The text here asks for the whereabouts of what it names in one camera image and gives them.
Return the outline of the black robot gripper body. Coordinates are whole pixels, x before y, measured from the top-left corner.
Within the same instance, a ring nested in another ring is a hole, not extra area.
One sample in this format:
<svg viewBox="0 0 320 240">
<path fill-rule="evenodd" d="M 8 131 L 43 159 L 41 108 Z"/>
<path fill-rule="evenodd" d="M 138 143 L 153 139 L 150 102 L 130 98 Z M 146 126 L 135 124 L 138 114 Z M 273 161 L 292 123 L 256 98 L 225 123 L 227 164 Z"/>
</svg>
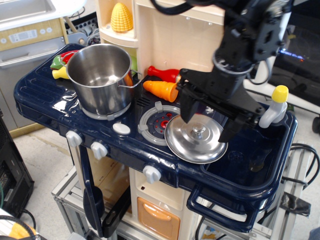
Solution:
<svg viewBox="0 0 320 240">
<path fill-rule="evenodd" d="M 246 124 L 255 125 L 265 113 L 265 108 L 255 101 L 245 90 L 243 81 L 255 64 L 236 67 L 222 59 L 213 59 L 211 72 L 182 68 L 177 89 L 189 89 L 199 96 L 202 103 L 219 113 L 232 118 L 245 116 Z"/>
</svg>

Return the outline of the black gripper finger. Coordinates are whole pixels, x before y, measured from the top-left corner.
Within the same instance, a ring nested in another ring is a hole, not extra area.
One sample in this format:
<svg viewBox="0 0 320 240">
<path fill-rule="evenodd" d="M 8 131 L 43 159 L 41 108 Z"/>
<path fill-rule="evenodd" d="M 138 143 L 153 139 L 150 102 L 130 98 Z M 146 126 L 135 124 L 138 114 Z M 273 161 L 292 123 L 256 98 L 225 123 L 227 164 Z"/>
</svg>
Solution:
<svg viewBox="0 0 320 240">
<path fill-rule="evenodd" d="M 180 93 L 180 115 L 185 123 L 188 123 L 199 107 L 199 96 L 193 91 L 183 88 Z"/>
<path fill-rule="evenodd" d="M 227 143 L 235 137 L 246 125 L 246 116 L 236 116 L 235 119 L 225 117 L 223 120 L 223 130 L 218 139 L 219 143 Z"/>
</svg>

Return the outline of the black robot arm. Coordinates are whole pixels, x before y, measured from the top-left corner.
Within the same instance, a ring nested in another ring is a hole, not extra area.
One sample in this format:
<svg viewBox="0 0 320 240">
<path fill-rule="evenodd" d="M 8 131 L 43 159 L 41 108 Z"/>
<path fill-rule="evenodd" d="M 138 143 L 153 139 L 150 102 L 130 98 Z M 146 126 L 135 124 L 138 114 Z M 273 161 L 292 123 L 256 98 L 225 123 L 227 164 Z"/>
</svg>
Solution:
<svg viewBox="0 0 320 240">
<path fill-rule="evenodd" d="M 162 14 L 173 16 L 194 7 L 215 5 L 225 11 L 224 35 L 214 52 L 213 69 L 202 72 L 183 68 L 177 84 L 180 115 L 188 123 L 199 104 L 227 117 L 219 142 L 230 141 L 243 127 L 255 127 L 265 109 L 244 88 L 243 82 L 255 65 L 275 56 L 283 41 L 280 36 L 284 15 L 291 11 L 290 0 L 186 0 L 163 7 L 152 5 Z"/>
</svg>

